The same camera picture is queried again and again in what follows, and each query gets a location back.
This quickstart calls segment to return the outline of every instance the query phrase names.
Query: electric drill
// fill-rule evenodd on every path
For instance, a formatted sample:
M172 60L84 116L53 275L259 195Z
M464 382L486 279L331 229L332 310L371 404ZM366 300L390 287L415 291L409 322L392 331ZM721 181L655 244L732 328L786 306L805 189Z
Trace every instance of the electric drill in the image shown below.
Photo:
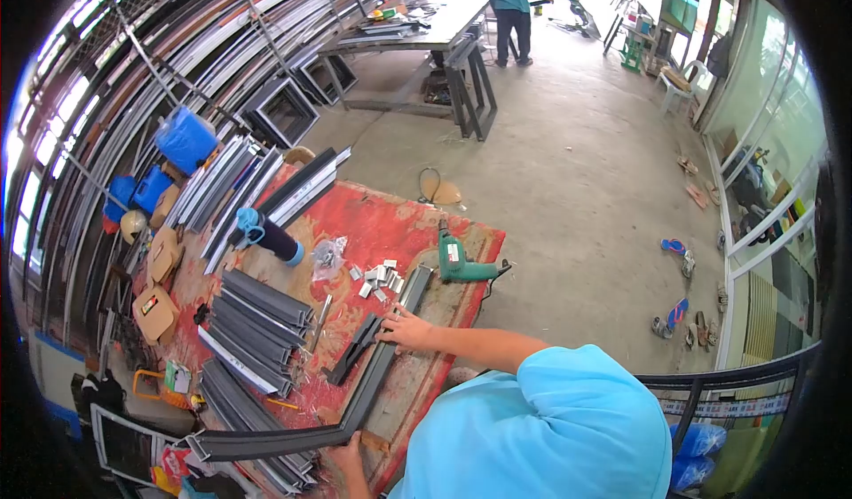
M493 262L474 262L465 257L461 241L450 234L444 218L438 221L438 266L445 282L496 279L512 268L506 259L502 267L497 267Z

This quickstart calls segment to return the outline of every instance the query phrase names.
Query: plastic bag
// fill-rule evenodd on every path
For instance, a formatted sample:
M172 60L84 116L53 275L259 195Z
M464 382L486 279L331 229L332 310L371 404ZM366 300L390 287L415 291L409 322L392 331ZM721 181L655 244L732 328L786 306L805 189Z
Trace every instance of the plastic bag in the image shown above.
M707 480L715 468L716 463L706 456L676 456L671 464L671 488L674 491L683 491L699 486Z
M314 277L312 281L324 281L333 278L343 266L343 250L347 237L323 240L316 245L311 256L314 257Z
M677 424L669 427L671 437L674 438ZM728 439L728 431L719 425L709 423L691 423L687 429L687 435L683 437L681 450L678 456L702 456L719 451L725 440Z

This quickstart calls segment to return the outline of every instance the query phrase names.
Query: orange handle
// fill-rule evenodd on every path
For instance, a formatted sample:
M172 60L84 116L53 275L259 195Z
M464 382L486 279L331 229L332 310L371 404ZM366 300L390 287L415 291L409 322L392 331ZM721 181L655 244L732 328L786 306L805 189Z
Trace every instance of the orange handle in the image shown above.
M165 373L157 373L156 371L149 371L147 369L138 369L136 373L133 374L133 394L145 399L162 399L158 395L136 392L136 383L139 381L139 377L143 375L165 379Z

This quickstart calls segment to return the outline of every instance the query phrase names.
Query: sticker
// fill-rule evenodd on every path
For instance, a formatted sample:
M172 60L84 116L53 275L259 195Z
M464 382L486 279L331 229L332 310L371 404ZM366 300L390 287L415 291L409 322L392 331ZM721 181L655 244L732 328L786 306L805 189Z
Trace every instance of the sticker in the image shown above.
M142 305L142 315L147 316L148 313L151 312L151 309L154 308L154 305L157 304L157 297L155 295L151 296L151 299L145 302Z

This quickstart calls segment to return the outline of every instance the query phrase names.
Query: pants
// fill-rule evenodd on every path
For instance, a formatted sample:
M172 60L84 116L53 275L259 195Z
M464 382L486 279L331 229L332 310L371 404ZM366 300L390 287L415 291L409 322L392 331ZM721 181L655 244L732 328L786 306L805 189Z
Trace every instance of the pants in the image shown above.
M497 63L509 60L509 35L512 28L518 36L518 60L527 61L530 55L530 14L517 9L495 9L497 17Z

